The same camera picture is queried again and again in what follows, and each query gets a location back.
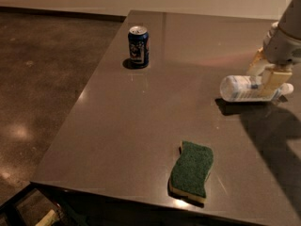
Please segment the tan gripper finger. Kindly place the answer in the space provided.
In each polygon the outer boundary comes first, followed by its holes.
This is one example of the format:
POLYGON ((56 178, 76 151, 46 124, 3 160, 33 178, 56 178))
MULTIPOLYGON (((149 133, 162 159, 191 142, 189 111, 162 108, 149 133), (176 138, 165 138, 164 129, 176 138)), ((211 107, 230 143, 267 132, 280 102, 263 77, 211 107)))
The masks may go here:
POLYGON ((275 90, 286 83, 293 75, 291 66, 273 65, 265 68, 261 77, 259 95, 263 98, 271 96, 275 90))
POLYGON ((273 72, 273 65, 266 59, 263 48, 260 48, 246 72, 249 76, 267 75, 273 72))

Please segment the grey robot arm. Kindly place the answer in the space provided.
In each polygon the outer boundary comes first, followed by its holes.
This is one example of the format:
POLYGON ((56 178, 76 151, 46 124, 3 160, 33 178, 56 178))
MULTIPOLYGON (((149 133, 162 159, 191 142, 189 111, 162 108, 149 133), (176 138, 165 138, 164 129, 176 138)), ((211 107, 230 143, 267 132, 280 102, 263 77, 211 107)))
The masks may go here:
POLYGON ((252 82, 261 79, 259 96, 269 98, 293 75, 293 65, 300 63, 301 0, 292 0, 271 25, 246 74, 252 82))

